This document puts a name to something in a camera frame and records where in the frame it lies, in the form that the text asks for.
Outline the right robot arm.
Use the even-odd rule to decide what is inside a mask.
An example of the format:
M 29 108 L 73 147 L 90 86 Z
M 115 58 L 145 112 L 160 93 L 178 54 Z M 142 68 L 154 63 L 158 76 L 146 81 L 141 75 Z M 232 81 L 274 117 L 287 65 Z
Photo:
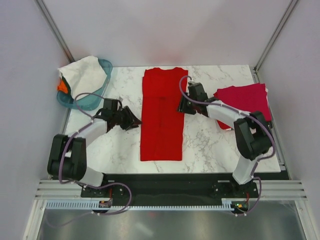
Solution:
M 232 173 L 234 181 L 229 184 L 229 191 L 235 197 L 242 196 L 247 191 L 247 183 L 253 180 L 254 172 L 270 148 L 275 147 L 275 141 L 265 116 L 260 111 L 248 112 L 221 100 L 209 98 L 207 101 L 196 101 L 184 92 L 178 111 L 185 114 L 202 114 L 233 127 L 239 160 Z

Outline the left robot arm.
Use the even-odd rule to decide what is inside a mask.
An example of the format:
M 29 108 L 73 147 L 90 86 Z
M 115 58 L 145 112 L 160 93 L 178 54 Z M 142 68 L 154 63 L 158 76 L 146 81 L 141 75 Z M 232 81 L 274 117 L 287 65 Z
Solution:
M 96 139 L 119 126 L 128 131 L 139 127 L 139 120 L 128 106 L 101 108 L 90 122 L 71 135 L 57 134 L 53 137 L 47 172 L 57 177 L 61 184 L 76 182 L 92 188 L 99 197 L 106 196 L 110 185 L 104 174 L 87 165 L 87 147 Z

